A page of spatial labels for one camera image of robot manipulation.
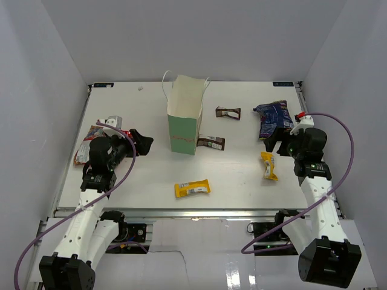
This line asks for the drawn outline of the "purple chip bag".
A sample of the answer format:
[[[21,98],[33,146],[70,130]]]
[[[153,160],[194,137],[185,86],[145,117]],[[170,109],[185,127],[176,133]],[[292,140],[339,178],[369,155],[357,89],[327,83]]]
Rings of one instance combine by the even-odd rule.
[[[253,108],[253,112],[258,113],[260,116],[259,140],[271,137],[277,127],[283,129],[294,128],[286,100],[258,105]]]

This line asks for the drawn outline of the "green white paper bag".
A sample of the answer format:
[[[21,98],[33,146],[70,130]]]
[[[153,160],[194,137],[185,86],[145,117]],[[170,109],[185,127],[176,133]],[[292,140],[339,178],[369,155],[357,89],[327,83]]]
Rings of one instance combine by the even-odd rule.
[[[203,98],[211,80],[178,75],[171,83],[170,92],[163,90],[167,100],[171,151],[194,155],[203,115]]]

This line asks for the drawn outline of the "red cookie snack bag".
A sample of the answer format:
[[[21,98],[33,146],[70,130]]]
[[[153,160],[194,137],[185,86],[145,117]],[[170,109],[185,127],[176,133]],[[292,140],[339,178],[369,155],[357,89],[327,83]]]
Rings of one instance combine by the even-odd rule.
[[[103,127],[101,126],[91,126],[86,137],[81,142],[78,150],[76,151],[74,158],[73,158],[73,164],[75,166],[85,164],[89,161],[89,150],[90,150],[90,143],[93,139],[97,137],[104,137],[105,133],[103,131]]]

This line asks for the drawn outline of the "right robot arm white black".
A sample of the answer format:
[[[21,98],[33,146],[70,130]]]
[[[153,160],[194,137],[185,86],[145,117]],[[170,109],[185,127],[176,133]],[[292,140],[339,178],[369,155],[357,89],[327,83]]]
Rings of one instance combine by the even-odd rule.
[[[264,141],[266,150],[272,152],[277,142],[281,144],[277,153],[294,159],[294,174],[311,210],[309,223],[302,217],[275,223],[274,236],[281,241],[291,240],[299,254],[298,273],[302,281],[347,288],[362,253],[358,245],[348,240],[334,200],[328,194],[332,177],[322,160],[327,135],[312,127],[297,133],[277,128]]]

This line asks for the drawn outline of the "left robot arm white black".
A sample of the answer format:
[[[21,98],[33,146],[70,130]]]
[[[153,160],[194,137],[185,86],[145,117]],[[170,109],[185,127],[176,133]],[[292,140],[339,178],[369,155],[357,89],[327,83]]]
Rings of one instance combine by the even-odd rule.
[[[43,256],[39,263],[45,289],[93,289],[101,257],[113,240],[121,241],[128,233],[123,213],[103,211],[119,185],[115,168],[125,158],[147,155],[153,141],[135,129],[122,137],[114,134],[91,140],[75,215],[53,254]]]

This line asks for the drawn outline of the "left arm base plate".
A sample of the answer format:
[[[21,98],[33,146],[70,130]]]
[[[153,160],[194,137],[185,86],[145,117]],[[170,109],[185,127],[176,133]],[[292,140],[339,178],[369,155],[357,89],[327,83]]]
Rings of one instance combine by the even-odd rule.
[[[146,224],[128,224],[126,222],[119,223],[119,234],[113,242],[145,242],[147,233]]]

